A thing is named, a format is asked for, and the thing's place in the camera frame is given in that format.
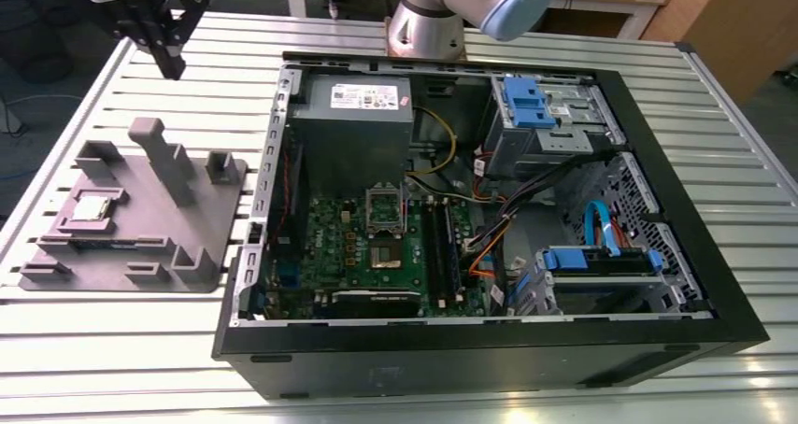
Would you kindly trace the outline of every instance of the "power supply label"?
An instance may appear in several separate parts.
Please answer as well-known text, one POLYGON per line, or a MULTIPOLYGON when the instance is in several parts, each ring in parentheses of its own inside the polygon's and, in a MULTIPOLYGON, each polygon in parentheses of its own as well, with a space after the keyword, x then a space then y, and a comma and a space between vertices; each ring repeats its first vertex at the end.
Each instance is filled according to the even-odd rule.
POLYGON ((399 89, 387 85, 333 86, 331 108, 399 109, 399 89))

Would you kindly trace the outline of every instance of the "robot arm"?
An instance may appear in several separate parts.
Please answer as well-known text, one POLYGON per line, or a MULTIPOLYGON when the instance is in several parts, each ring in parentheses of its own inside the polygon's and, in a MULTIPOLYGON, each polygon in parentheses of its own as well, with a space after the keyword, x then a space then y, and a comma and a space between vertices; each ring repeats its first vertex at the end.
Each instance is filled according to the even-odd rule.
POLYGON ((390 53, 455 60, 463 53, 463 20, 499 41, 530 30, 552 0, 402 0, 390 22, 390 53))
POLYGON ((170 0, 68 0, 72 6, 111 35, 129 36, 139 49, 153 54, 166 78, 181 79, 186 61, 183 44, 198 27, 211 0, 179 0, 183 13, 177 18, 170 0))
MULTIPOLYGON (((114 36, 129 36, 153 54, 166 78, 181 79, 183 44, 198 27, 211 0, 179 0, 174 17, 170 0, 68 0, 114 36)), ((502 41, 526 32, 552 0, 402 0, 390 24, 390 54, 457 60, 463 54, 463 19, 502 41)))

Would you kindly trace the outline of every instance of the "blue cable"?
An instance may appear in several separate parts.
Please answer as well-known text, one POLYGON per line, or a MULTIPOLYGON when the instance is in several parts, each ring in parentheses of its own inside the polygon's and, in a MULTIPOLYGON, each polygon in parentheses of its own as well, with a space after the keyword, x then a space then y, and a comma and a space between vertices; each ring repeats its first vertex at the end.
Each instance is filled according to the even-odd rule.
POLYGON ((598 218, 601 219, 601 233, 604 234, 604 245, 610 249, 610 256, 620 256, 621 249, 616 242, 616 234, 613 233, 613 221, 610 219, 610 208, 608 204, 600 200, 594 200, 585 208, 585 243, 594 245, 597 238, 594 236, 594 215, 598 211, 598 218))
POLYGON ((35 174, 36 172, 39 172, 39 169, 28 170, 27 172, 23 172, 22 174, 4 175, 0 177, 0 181, 7 181, 10 179, 27 177, 28 175, 35 174))

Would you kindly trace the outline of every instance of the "motherboard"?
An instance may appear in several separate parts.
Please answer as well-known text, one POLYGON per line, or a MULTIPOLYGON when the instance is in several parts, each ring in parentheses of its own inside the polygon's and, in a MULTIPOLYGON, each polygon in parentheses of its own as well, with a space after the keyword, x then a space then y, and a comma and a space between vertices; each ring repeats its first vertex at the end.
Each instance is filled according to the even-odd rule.
MULTIPOLYGON (((389 197, 378 188, 366 197, 311 199, 305 254, 301 261, 275 261, 279 310, 269 315, 323 318, 333 303, 371 304, 389 315, 403 306, 418 317, 485 315, 485 285, 463 282, 461 266, 459 247, 474 232, 467 203, 389 197)), ((359 317, 357 310, 345 315, 359 317)))

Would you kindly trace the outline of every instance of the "3d printed holder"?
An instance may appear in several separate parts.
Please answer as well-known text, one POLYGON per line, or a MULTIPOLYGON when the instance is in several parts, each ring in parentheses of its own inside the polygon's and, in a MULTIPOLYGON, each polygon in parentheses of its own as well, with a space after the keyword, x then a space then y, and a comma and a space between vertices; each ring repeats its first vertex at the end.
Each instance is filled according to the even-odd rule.
POLYGON ((213 291, 247 164, 229 152, 189 158, 163 140, 159 119, 138 118, 129 136, 145 156, 87 141, 84 171, 40 251, 20 273, 26 290, 213 291))

